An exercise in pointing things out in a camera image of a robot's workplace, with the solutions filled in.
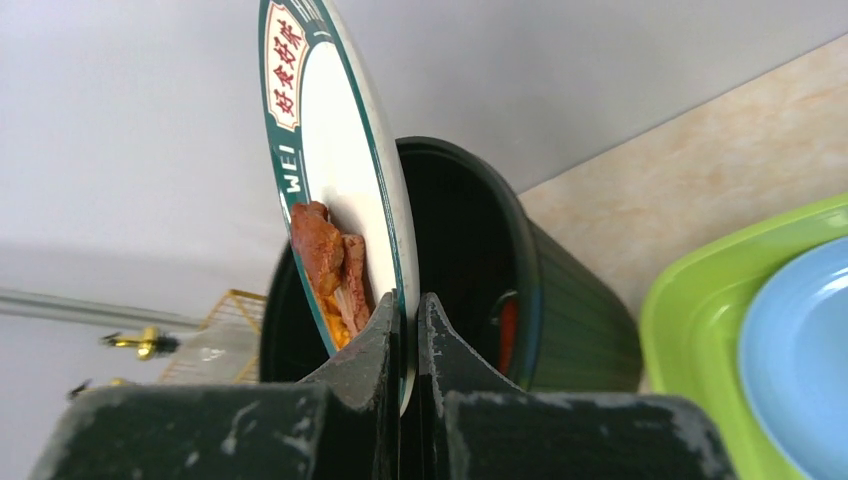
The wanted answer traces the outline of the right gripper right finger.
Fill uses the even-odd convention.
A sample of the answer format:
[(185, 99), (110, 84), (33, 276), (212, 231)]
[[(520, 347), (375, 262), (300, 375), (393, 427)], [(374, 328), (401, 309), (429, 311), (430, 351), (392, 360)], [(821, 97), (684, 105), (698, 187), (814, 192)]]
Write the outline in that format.
[(528, 393), (452, 327), (418, 312), (427, 479), (734, 479), (717, 427), (679, 396)]

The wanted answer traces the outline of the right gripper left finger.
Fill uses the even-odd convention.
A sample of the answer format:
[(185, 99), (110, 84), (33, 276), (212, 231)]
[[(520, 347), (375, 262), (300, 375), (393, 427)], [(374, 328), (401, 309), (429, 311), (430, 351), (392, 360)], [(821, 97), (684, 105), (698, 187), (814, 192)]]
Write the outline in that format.
[(34, 479), (394, 479), (394, 293), (347, 347), (295, 383), (127, 385), (80, 395)]

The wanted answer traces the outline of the white plate green rim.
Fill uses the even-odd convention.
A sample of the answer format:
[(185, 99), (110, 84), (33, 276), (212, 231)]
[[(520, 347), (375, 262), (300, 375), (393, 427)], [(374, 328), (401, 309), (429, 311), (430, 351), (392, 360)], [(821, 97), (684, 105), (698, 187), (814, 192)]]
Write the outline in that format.
[(406, 408), (416, 373), (418, 253), (398, 148), (368, 70), (330, 1), (262, 2), (258, 51), (281, 208), (321, 202), (336, 227), (363, 237), (366, 298), (397, 298)]

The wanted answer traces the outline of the blue plastic plate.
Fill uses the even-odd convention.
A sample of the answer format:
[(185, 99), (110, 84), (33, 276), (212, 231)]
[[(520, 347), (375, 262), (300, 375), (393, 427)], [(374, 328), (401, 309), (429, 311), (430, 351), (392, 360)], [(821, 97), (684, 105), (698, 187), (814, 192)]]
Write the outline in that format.
[(809, 479), (847, 476), (847, 240), (813, 248), (757, 292), (738, 345), (743, 391)]

